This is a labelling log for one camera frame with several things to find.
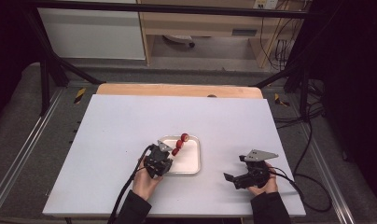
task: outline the metal plate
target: metal plate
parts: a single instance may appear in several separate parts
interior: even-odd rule
[[[179,136],[168,135],[160,139],[164,144],[171,148],[176,148],[176,141]],[[171,169],[167,175],[195,175],[201,169],[200,163],[200,141],[196,136],[189,136],[189,140],[179,150],[176,156],[169,156],[174,160]]]

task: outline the red ball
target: red ball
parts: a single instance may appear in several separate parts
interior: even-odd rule
[[[182,135],[180,136],[180,139],[183,142],[187,142],[189,140],[189,135],[187,133],[182,133]]]
[[[172,150],[172,155],[173,156],[176,156],[176,154],[179,152],[179,148],[175,148],[174,150]]]
[[[177,148],[182,148],[185,145],[185,143],[182,140],[177,140],[176,142],[176,147]]]

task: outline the wooden desk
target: wooden desk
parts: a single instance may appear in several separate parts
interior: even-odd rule
[[[247,98],[236,98],[239,92]],[[205,97],[209,94],[218,98]],[[261,98],[259,89],[246,87],[101,85],[43,213],[108,217],[145,147],[164,135],[185,132],[200,141],[201,170],[195,175],[167,174],[149,201],[149,216],[251,217],[253,195],[235,189],[223,175],[247,173],[239,155],[252,148],[277,153],[270,163],[292,178],[270,108]],[[283,178],[277,181],[287,212],[304,216],[298,193]]]
[[[255,7],[255,0],[137,0],[138,4],[183,5],[201,7]],[[280,1],[280,10],[300,10],[302,1]],[[279,18],[251,18],[218,15],[190,15],[174,13],[139,13],[142,37],[145,46],[147,63],[151,63],[151,52],[155,35],[196,35],[196,36],[234,36],[248,38],[258,67],[263,68],[267,63],[267,56],[275,49],[275,40],[295,39],[299,33],[301,22],[295,27],[285,25],[289,19]],[[262,26],[262,47],[260,33]],[[246,30],[252,35],[235,35],[234,30]]]

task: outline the black sleeve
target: black sleeve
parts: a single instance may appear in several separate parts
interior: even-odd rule
[[[148,202],[130,190],[121,210],[119,211],[119,216],[114,223],[140,224],[145,220],[150,209],[151,205]]]
[[[290,224],[290,217],[278,192],[262,193],[252,201],[253,220],[256,224]]]

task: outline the white tabletop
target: white tabletop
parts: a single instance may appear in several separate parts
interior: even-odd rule
[[[108,217],[143,150],[181,133],[198,137],[201,170],[167,175],[149,200],[150,217],[251,216],[253,195],[223,173],[246,174],[239,156],[253,148],[277,153],[267,162],[292,178],[266,100],[93,95],[43,213]],[[304,216],[298,193],[283,178],[277,182],[287,212]]]

